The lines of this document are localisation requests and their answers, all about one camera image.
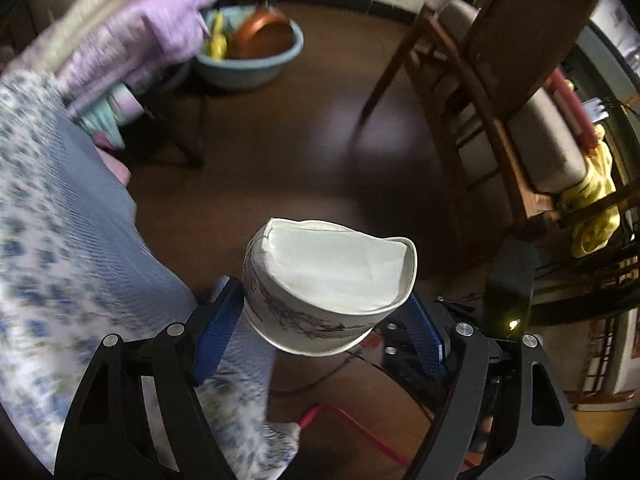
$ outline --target floral fabric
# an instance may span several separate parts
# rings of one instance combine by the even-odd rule
[[[69,121],[52,76],[18,71],[2,79],[0,402],[50,470],[101,339],[155,336],[194,307],[133,219],[132,200]],[[258,348],[268,364],[258,374],[246,345],[261,338],[251,330],[241,319],[218,372],[197,393],[238,478],[274,479],[297,450],[299,427],[265,423],[273,351]],[[145,397],[154,393],[145,389]],[[170,462],[152,405],[154,443]]]

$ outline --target red hose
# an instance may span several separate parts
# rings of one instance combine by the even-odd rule
[[[300,420],[298,421],[298,424],[300,425],[300,431],[306,430],[306,428],[308,428],[309,425],[314,421],[316,416],[320,415],[320,413],[322,412],[332,412],[338,415],[344,422],[347,423],[348,426],[351,426],[370,443],[377,447],[382,453],[384,453],[391,460],[400,464],[404,468],[408,468],[411,464],[411,460],[395,452],[387,444],[370,433],[367,428],[365,428],[362,424],[355,420],[351,415],[349,415],[349,413],[338,408],[337,406],[331,406],[330,404],[314,404],[313,406],[311,406],[308,410],[306,410],[305,413],[302,414]],[[469,468],[473,468],[476,466],[476,464],[466,458],[465,465]]]

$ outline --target baseboard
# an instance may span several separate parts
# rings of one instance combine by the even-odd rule
[[[412,23],[415,13],[393,5],[377,2],[376,0],[276,0],[277,2],[295,2],[300,4],[314,4],[340,9],[354,10],[363,14],[370,14],[379,18],[393,20],[400,23]]]

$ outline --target metal screw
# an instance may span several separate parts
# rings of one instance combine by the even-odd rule
[[[184,325],[182,323],[174,323],[167,327],[166,332],[168,333],[168,335],[171,335],[174,337],[181,335],[182,332],[184,332]]]
[[[469,323],[458,323],[456,325],[456,332],[458,332],[460,335],[463,335],[464,337],[469,337],[473,334],[474,328],[469,325]]]
[[[522,342],[529,348],[535,348],[536,346],[538,346],[538,340],[531,334],[525,334],[524,336],[522,336]]]
[[[109,334],[102,340],[102,344],[105,346],[116,346],[118,343],[118,336],[115,334]]]

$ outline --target paper cup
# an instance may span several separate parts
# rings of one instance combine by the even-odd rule
[[[244,311],[277,348],[329,356],[402,305],[417,272],[408,238],[375,238],[329,222],[271,219],[244,258]]]

